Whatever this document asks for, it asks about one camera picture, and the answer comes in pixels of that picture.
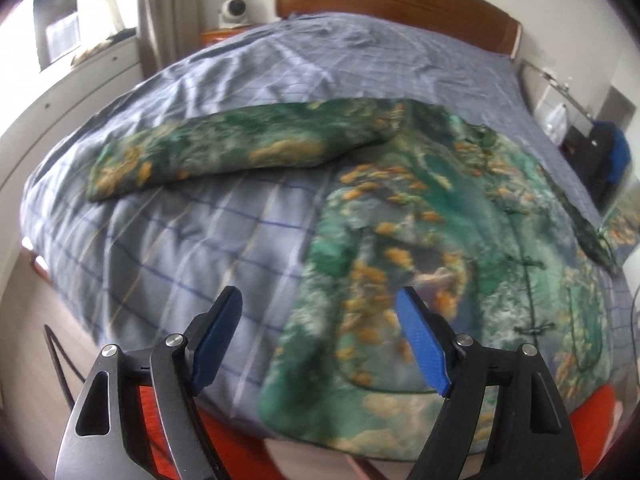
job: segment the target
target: wooden nightstand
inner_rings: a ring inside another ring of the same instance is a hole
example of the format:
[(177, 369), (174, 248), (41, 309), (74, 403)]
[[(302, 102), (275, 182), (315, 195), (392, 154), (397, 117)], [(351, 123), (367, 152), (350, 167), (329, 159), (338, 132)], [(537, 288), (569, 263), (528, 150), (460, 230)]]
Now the wooden nightstand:
[(227, 38), (237, 36), (238, 34), (241, 34), (242, 32), (249, 30), (252, 27), (256, 27), (256, 25), (246, 25), (244, 27), (236, 28), (216, 28), (215, 30), (202, 32), (200, 34), (200, 46), (204, 48), (206, 46), (220, 43), (220, 41), (224, 41)]

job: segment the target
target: blue gripper pad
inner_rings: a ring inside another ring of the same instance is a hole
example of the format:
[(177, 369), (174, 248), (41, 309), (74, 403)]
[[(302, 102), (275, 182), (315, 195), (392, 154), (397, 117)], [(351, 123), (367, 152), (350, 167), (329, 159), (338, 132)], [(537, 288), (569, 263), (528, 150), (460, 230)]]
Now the blue gripper pad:
[(425, 382), (444, 397), (451, 386), (444, 350), (405, 288), (396, 295), (396, 314)]
[(191, 387), (199, 394), (216, 378), (226, 349), (242, 316), (242, 294), (234, 287), (193, 353)]

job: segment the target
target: metal screw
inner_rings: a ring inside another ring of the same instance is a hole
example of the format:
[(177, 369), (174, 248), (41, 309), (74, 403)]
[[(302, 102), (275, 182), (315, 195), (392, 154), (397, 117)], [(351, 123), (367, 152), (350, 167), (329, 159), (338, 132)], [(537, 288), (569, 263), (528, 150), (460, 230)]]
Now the metal screw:
[(522, 345), (522, 353), (524, 355), (534, 356), (538, 353), (538, 350), (532, 344), (524, 343), (524, 345)]
[(115, 355), (117, 351), (118, 347), (116, 345), (107, 345), (102, 349), (102, 356), (111, 357), (112, 355)]
[(460, 346), (471, 346), (474, 343), (474, 339), (469, 334), (458, 334), (456, 343)]
[(167, 338), (164, 340), (164, 343), (167, 346), (180, 346), (183, 341), (184, 338), (182, 337), (182, 334), (171, 334), (167, 336)]

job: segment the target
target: wooden headboard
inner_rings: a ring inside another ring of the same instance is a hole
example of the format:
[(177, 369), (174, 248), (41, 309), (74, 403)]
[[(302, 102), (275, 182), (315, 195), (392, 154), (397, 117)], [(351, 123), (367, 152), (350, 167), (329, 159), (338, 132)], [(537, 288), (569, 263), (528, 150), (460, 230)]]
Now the wooden headboard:
[(440, 32), (513, 57), (522, 26), (484, 0), (276, 0), (276, 12), (355, 12)]

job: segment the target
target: blue gray bed sheet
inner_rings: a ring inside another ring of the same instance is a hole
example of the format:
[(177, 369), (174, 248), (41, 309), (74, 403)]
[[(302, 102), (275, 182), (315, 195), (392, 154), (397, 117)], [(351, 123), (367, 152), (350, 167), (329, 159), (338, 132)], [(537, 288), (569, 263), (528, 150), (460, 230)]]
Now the blue gray bed sheet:
[[(194, 54), (115, 100), (55, 147), (28, 181), (22, 230), (59, 294), (98, 344), (144, 348), (181, 332), (225, 285), (244, 313), (205, 401), (260, 436), (260, 384), (300, 282), (332, 175), (247, 171), (88, 203), (90, 168), (105, 143), (165, 121), (274, 102), (412, 98), (445, 105), (529, 150), (594, 223), (590, 198), (530, 117), (512, 62), (460, 41), (353, 14), (300, 16)], [(610, 326), (620, 374), (633, 362), (624, 280)]]

